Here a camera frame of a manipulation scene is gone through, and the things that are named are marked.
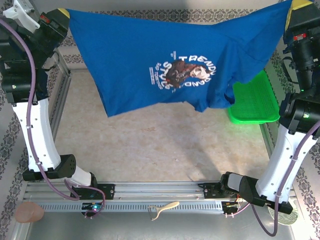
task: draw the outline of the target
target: beige floor surface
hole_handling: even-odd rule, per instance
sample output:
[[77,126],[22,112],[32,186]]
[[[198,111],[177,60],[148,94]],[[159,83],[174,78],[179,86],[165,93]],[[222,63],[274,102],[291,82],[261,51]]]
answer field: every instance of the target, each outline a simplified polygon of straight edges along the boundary
[[108,118],[89,72],[73,74],[55,144],[98,181],[258,178],[269,161],[259,125],[232,124],[225,109],[170,103]]

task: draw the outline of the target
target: small white tool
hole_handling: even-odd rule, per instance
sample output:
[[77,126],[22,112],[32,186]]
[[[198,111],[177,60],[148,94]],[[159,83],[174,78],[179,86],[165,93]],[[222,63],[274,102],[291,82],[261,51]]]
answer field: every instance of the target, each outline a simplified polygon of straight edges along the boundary
[[[180,204],[180,202],[178,202],[178,201],[173,201],[173,202],[170,202],[169,204],[167,204],[167,205],[165,205],[165,206],[161,206],[161,207],[158,207],[158,206],[155,206],[155,205],[150,205],[150,206],[148,206],[148,212],[149,212],[149,214],[150,214],[151,221],[156,220],[156,219],[159,217],[159,215],[160,215],[160,213],[161,213],[162,211],[168,210],[168,209],[173,209],[173,208],[179,206],[179,204]],[[154,209],[156,210],[156,217],[153,217],[153,216],[152,216],[152,211],[151,211],[152,208],[154,208]]]

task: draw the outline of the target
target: green tray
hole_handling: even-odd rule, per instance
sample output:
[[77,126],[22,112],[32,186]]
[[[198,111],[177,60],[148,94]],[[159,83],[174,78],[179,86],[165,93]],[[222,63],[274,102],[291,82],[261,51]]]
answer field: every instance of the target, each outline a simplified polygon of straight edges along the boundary
[[279,119],[279,106],[265,71],[254,79],[233,85],[235,104],[228,108],[234,124],[264,124]]

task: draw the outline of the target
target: graphic print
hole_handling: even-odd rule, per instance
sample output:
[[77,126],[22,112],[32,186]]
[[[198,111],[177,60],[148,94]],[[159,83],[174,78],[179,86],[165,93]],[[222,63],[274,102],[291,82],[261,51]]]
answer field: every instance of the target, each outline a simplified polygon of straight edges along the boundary
[[157,84],[159,89],[172,90],[182,87],[199,87],[205,85],[216,74],[217,67],[205,56],[178,56],[171,54],[173,61],[157,63],[150,67],[151,84]]

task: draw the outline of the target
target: blue t-shirt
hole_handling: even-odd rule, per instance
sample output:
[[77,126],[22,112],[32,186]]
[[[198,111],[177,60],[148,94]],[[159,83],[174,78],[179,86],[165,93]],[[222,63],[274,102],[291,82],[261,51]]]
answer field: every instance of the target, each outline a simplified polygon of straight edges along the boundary
[[156,103],[188,102],[203,112],[230,107],[233,84],[265,67],[290,5],[212,25],[69,10],[69,26],[109,117]]

